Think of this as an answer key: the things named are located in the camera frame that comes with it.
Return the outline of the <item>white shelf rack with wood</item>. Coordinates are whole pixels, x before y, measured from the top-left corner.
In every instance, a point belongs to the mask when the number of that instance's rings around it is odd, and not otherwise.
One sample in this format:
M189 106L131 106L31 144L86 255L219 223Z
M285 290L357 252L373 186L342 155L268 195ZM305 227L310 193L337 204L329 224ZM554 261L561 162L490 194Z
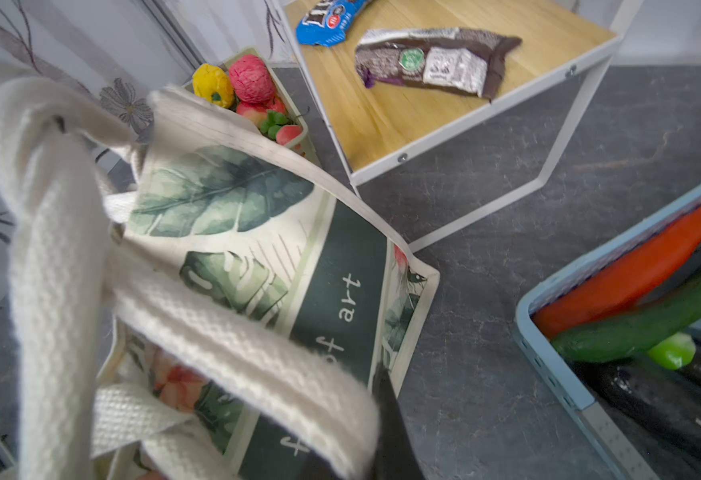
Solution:
M413 241L410 248L414 251L548 183L640 7L636 1L621 2L610 25L602 27L552 1L375 1L358 17L348 39L328 48L302 46L296 40L296 26L310 10L310 2L276 4L284 35L353 189L574 76L582 77L538 176ZM495 100L390 85L368 89L362 84L354 57L356 44L366 31L451 26L522 38L522 46L508 60L505 81Z

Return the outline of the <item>cream canvas grocery bag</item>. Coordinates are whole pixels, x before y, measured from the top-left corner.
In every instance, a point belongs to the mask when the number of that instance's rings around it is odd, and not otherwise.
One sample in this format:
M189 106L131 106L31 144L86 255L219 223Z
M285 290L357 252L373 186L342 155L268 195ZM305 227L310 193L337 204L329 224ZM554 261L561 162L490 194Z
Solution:
M6 479L372 479L440 275L360 197L166 86L146 144L0 61L16 222Z

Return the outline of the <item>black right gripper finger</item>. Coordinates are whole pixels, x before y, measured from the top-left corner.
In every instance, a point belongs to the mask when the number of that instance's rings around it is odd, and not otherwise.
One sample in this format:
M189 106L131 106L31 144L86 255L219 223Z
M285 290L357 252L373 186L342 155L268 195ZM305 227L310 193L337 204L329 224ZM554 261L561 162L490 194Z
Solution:
M380 411L380 435L371 478L376 480L425 480L412 448L391 376L379 365L373 395Z

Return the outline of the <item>green grapes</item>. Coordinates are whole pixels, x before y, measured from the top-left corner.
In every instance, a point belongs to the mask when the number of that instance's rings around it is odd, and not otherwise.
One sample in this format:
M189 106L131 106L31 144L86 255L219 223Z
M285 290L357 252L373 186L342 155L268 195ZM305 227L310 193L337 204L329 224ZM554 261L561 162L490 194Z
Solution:
M268 110L266 119L260 124L260 133L276 141L278 132L284 127L290 125L290 118L282 112L276 110Z

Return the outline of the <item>light blue vegetable basket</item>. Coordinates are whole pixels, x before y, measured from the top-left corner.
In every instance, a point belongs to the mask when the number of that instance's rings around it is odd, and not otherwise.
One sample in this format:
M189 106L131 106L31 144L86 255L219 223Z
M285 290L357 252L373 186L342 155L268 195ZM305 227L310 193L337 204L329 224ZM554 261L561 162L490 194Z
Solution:
M701 185L519 303L524 356L619 479L701 479Z

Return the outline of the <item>red pink peach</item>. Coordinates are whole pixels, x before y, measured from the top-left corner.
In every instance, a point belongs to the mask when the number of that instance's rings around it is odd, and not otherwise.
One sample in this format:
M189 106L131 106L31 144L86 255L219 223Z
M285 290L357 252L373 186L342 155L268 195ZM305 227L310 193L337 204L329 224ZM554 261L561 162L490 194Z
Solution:
M266 112L268 112L268 110L276 110L288 116L286 105L284 105L284 102L278 97L275 97L271 102L266 104L252 104L240 101L238 102L238 106L236 106L236 113L252 121L256 127L260 127L260 124L266 119Z

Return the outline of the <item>blue candy packet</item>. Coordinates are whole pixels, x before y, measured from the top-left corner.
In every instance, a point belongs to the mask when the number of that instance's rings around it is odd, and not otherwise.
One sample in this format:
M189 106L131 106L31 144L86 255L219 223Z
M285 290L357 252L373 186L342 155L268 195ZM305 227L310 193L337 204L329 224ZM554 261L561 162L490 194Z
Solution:
M368 0L320 1L298 22L296 40L322 47L345 42L346 32L368 4Z

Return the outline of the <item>pink wrinkled round fruit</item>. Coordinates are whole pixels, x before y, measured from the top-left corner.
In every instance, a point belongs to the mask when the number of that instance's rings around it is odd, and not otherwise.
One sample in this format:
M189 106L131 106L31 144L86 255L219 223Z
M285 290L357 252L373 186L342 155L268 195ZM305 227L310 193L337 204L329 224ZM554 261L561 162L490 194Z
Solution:
M228 77L234 93L246 103L266 104L276 95L270 70L256 55L248 54L238 58L228 68Z

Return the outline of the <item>brown chocolate bar wrapper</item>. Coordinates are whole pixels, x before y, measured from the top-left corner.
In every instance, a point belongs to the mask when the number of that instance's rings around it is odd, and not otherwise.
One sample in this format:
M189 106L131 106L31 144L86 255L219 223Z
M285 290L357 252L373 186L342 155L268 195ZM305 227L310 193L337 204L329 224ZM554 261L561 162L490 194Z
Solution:
M471 28L372 29L357 45L355 66L368 88L386 83L493 101L506 57L522 43L517 36Z

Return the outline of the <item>pale green perforated fruit basket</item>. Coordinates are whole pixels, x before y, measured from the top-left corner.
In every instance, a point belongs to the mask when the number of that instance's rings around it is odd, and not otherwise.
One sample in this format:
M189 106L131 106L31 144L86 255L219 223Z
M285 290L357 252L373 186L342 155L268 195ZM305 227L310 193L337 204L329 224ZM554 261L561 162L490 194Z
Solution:
M271 126L274 124L274 120L281 120L282 116L288 119L286 124L296 125L296 128L290 128L287 134L284 134L282 138L288 139L288 142L282 143L282 146L296 152L296 154L306 158L306 160L312 162L312 164L322 167L320 159L318 159L318 154L316 154L316 147L314 147L314 142L310 139L310 133L308 133L308 124L304 120L304 115L298 110L288 92L286 92L286 87L282 85L274 69L268 65L268 62L260 56L260 51L254 46L246 46L243 50L240 50L234 56L224 60L222 64L218 67L224 71L228 71L232 64L235 64L240 60L240 58L246 57L248 55L256 56L262 60L264 63L264 69L270 74L270 79L272 79L272 84L274 84L274 98L270 100L267 104L252 104L244 102L244 107L240 107L240 98L234 95L234 102L228 108L228 110L234 112L236 115L240 115L242 118L246 118L246 123L238 122L240 126L244 129L250 131L256 131L262 133L264 137L268 138L268 130L264 127L266 124Z

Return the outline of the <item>red chili pepper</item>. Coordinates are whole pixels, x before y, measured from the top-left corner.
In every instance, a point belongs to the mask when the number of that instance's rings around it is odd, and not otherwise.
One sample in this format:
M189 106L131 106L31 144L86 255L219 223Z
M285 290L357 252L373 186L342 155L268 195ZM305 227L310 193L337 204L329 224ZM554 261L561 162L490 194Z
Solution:
M634 305L668 280L701 244L701 206L623 255L555 302L533 321L546 338Z

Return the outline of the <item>yellow wrinkled bell pepper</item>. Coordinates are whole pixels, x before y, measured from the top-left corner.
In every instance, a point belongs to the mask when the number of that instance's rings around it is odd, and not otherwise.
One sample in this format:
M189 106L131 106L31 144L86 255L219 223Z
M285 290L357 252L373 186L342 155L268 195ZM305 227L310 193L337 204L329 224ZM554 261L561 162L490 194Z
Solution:
M218 66L202 64L192 76L192 88L196 96L224 109L236 101L228 74Z

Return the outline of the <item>dark purple eggplant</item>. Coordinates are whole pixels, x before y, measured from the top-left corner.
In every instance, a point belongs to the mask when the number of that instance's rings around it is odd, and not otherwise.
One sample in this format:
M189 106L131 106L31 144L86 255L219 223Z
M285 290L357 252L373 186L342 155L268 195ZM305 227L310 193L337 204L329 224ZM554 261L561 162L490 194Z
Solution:
M656 438L701 462L701 389L636 359L576 362L580 380Z

